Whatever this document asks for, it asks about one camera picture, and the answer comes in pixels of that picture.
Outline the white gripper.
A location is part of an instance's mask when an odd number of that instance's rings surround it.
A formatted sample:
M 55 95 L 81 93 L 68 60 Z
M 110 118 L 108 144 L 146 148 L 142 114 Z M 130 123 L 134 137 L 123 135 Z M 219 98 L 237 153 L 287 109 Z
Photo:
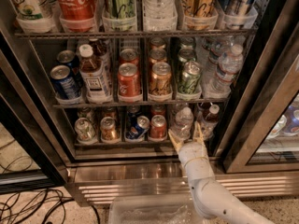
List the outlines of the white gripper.
M 207 155 L 206 146 L 203 145 L 202 129 L 197 121 L 193 125 L 192 140 L 194 142 L 184 144 L 171 129 L 168 130 L 168 136 L 175 151 L 178 152 L 178 158 L 189 181 L 215 178 Z

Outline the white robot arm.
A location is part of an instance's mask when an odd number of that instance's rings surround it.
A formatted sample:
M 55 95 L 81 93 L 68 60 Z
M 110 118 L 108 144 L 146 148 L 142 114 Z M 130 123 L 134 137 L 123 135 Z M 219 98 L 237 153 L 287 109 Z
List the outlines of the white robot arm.
M 220 217 L 229 224 L 274 224 L 243 204 L 216 180 L 197 121 L 191 142 L 185 143 L 171 129 L 168 135 L 185 170 L 194 209 L 200 216 Z

